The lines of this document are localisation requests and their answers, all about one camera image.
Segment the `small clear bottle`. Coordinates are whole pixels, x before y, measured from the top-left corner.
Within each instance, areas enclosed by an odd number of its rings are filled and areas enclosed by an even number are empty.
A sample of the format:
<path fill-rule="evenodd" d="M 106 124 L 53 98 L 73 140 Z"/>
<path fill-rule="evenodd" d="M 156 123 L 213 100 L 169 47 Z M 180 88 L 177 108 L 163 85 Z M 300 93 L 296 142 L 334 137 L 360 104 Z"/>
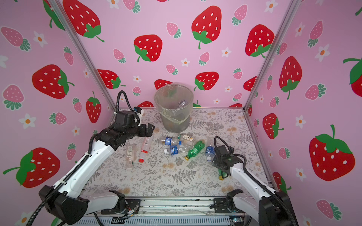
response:
<path fill-rule="evenodd" d="M 126 169 L 132 170 L 134 167 L 134 162 L 136 161 L 136 146 L 135 145 L 129 145 L 126 148 Z"/>

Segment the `clear bottle red cap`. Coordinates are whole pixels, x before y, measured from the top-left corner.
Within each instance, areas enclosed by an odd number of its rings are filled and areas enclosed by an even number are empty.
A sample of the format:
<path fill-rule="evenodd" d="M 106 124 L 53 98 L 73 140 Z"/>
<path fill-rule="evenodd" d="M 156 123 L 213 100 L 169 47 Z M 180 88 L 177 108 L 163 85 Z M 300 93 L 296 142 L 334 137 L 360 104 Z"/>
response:
<path fill-rule="evenodd" d="M 145 140 L 141 147 L 139 162 L 143 163 L 149 153 L 150 147 L 152 145 L 153 137 L 145 137 Z"/>

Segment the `green bottle yellow cap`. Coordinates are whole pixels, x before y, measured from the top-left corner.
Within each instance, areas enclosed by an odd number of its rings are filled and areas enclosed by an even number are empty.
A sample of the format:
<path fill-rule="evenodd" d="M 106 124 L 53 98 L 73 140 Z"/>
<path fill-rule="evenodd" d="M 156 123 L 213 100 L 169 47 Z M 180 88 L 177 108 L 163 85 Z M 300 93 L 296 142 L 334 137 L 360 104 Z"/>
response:
<path fill-rule="evenodd" d="M 205 148 L 205 143 L 202 140 L 197 143 L 188 151 L 185 159 L 188 161 L 190 158 L 196 157 Z"/>
<path fill-rule="evenodd" d="M 228 174 L 223 172 L 222 170 L 218 170 L 219 173 L 219 180 L 224 180 L 225 178 L 228 177 Z"/>

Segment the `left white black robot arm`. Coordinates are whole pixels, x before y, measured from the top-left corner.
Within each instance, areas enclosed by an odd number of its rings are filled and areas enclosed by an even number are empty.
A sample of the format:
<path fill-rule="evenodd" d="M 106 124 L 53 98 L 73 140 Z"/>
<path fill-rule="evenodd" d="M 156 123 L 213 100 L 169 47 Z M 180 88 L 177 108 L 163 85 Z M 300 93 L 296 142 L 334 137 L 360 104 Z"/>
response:
<path fill-rule="evenodd" d="M 61 225 L 73 225 L 85 215 L 113 209 L 124 201 L 124 195 L 115 191 L 91 198 L 80 197 L 94 172 L 117 149 L 125 146 L 127 140 L 153 135 L 154 125 L 141 123 L 142 108 L 135 106 L 128 111 L 119 110 L 121 96 L 128 98 L 125 91 L 118 93 L 114 122 L 100 133 L 92 135 L 88 150 L 64 177 L 53 186 L 44 186 L 40 190 L 42 202 L 29 218 L 27 225 L 34 223 L 42 208 L 60 219 Z"/>

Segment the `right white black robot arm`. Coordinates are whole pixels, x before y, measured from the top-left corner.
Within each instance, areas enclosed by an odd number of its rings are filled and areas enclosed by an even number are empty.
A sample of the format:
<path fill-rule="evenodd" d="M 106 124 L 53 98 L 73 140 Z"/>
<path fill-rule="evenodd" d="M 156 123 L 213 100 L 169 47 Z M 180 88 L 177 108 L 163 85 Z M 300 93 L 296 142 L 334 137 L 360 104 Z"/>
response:
<path fill-rule="evenodd" d="M 229 208 L 243 211 L 260 226 L 297 226 L 298 221 L 289 196 L 259 180 L 247 169 L 247 159 L 234 154 L 232 148 L 219 136 L 214 137 L 216 157 L 212 165 L 237 180 L 251 197 L 234 190 L 227 198 Z"/>

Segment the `blue label bottle white cap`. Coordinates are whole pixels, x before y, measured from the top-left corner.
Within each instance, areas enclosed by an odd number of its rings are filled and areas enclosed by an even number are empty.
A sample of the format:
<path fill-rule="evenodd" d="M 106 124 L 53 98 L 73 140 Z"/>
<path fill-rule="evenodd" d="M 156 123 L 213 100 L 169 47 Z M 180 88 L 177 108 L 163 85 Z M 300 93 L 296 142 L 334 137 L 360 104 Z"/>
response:
<path fill-rule="evenodd" d="M 216 155 L 215 148 L 213 146 L 207 146 L 205 155 L 206 155 L 206 160 L 209 163 L 211 163 Z"/>

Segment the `small bottle blue label upper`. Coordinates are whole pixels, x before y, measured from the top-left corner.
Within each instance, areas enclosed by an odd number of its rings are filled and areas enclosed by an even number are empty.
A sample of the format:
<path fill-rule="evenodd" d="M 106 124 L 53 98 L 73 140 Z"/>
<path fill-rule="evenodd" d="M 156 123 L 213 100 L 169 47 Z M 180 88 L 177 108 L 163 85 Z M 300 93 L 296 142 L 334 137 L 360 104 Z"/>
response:
<path fill-rule="evenodd" d="M 178 140 L 175 137 L 164 137 L 163 139 L 161 139 L 161 144 L 166 146 L 177 146 L 181 145 L 182 141 Z"/>

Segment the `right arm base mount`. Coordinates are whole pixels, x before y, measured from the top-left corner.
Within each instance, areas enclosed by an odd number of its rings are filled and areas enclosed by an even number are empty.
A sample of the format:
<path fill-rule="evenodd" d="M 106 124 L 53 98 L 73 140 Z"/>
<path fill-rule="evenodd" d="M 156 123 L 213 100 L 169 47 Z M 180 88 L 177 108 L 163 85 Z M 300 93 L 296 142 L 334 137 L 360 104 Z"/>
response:
<path fill-rule="evenodd" d="M 243 213 L 243 211 L 234 207 L 228 198 L 215 198 L 213 202 L 210 205 L 210 209 L 214 209 L 215 213 Z"/>

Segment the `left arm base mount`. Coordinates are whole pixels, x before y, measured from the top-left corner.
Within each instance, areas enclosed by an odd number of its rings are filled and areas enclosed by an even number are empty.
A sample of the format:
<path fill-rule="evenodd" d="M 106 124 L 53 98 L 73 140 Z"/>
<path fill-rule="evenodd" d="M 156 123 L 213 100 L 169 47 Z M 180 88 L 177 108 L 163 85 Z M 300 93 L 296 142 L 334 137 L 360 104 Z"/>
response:
<path fill-rule="evenodd" d="M 120 201 L 115 208 L 102 210 L 102 215 L 134 215 L 138 214 L 140 209 L 141 199 L 125 199 Z"/>

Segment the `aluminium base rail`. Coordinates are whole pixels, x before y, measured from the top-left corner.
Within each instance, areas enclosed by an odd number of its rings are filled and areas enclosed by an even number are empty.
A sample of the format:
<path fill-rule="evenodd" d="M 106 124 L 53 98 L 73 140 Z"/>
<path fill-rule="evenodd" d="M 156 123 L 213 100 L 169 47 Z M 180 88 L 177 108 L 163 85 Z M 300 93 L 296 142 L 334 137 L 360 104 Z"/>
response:
<path fill-rule="evenodd" d="M 215 213 L 215 198 L 225 197 L 136 197 L 141 199 L 138 214 L 102 215 L 101 211 L 83 216 L 74 226 L 218 226 L 246 225 L 251 218 L 243 213 Z"/>

